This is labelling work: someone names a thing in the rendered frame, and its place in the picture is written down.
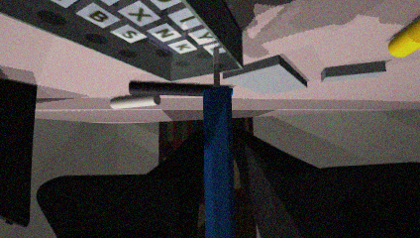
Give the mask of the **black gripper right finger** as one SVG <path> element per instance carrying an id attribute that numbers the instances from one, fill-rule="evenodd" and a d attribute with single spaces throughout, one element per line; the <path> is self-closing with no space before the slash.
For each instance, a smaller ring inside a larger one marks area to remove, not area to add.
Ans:
<path id="1" fill-rule="evenodd" d="M 319 169 L 241 128 L 233 147 L 261 238 L 322 238 L 343 200 L 420 193 L 419 162 Z"/>

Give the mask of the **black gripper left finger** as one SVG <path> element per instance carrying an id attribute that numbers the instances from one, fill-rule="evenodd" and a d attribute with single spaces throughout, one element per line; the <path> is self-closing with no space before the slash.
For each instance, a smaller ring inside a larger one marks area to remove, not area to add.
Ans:
<path id="1" fill-rule="evenodd" d="M 196 129 L 147 174 L 61 176 L 40 186 L 37 201 L 57 238 L 136 229 L 196 238 L 203 169 L 204 133 Z"/>

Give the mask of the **grey keyboard with keys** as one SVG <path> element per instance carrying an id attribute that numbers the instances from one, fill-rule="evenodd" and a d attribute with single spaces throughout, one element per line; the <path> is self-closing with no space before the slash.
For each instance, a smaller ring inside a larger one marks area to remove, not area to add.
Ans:
<path id="1" fill-rule="evenodd" d="M 0 0 L 0 15 L 168 82 L 244 69 L 225 0 Z"/>

